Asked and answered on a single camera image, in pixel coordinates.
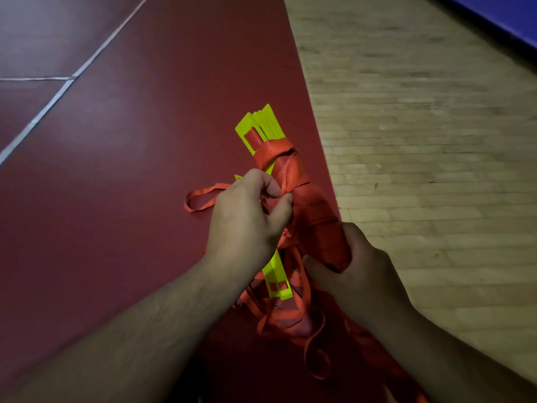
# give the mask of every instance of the tangled strap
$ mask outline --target tangled strap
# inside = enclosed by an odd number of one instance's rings
[[[259,319],[257,332],[268,339],[288,338],[304,348],[305,364],[316,379],[326,379],[330,374],[330,361],[312,341],[325,324],[324,313],[312,305],[312,287],[319,290],[305,272],[302,255],[315,257],[329,269],[343,272],[351,262],[351,253],[338,217],[332,211],[319,186],[310,182],[299,153],[287,138],[263,142],[255,130],[246,136],[253,158],[259,169],[267,169],[274,161],[272,177],[282,194],[293,194],[293,216],[287,224],[278,249],[283,253],[284,268],[293,289],[293,298],[271,300],[266,293],[262,272],[239,297],[236,307],[245,304]],[[215,189],[225,189],[227,184],[216,184],[209,189],[190,192],[185,201],[189,212],[206,209],[213,199],[199,209],[190,207],[190,198]],[[271,212],[278,199],[262,197],[266,212]],[[357,341],[366,362],[379,370],[386,386],[399,403],[426,402],[420,387],[386,352],[380,343],[365,329],[347,316],[345,326]],[[321,362],[320,370],[312,370],[312,362]]]

